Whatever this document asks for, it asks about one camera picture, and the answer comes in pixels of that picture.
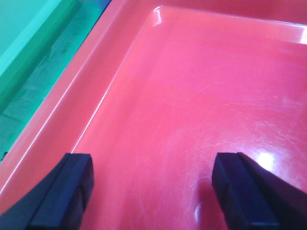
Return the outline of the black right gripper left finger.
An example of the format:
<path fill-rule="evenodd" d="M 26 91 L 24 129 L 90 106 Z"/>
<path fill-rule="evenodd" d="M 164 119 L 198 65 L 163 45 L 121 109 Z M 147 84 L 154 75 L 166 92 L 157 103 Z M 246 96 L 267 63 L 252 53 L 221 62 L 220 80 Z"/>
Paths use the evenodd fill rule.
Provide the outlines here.
<path fill-rule="evenodd" d="M 92 156 L 66 153 L 46 177 L 0 216 L 0 228 L 78 230 L 93 188 Z"/>

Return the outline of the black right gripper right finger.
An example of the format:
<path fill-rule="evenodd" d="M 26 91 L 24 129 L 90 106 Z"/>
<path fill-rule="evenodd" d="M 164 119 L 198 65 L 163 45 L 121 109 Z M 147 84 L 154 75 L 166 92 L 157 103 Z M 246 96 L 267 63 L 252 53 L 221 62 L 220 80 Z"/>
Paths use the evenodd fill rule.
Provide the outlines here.
<path fill-rule="evenodd" d="M 212 186 L 230 230 L 305 230 L 307 195 L 244 153 L 216 155 Z"/>

